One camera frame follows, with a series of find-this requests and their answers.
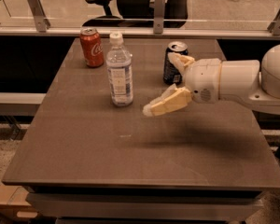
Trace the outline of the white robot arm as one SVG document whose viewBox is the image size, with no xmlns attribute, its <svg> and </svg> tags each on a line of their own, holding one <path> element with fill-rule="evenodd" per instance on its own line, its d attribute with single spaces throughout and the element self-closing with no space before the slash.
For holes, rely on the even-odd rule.
<svg viewBox="0 0 280 224">
<path fill-rule="evenodd" d="M 184 85 L 171 85 L 143 108 L 148 117 L 171 113 L 194 101 L 213 104 L 233 101 L 253 111 L 280 115 L 280 45 L 261 61 L 195 60 L 171 52 L 169 61 L 181 73 Z"/>
</svg>

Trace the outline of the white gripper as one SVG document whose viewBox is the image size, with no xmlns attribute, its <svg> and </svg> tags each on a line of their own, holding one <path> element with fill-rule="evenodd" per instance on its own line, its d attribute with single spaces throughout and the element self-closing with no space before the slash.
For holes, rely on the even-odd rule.
<svg viewBox="0 0 280 224">
<path fill-rule="evenodd" d="M 160 97 L 143 107 L 145 116 L 154 117 L 174 112 L 186 107 L 192 99 L 201 104 L 218 101 L 222 66 L 220 59 L 200 59 L 195 62 L 193 57 L 176 52 L 169 52 L 168 58 L 181 75 L 185 74 L 186 87 L 171 85 Z"/>
</svg>

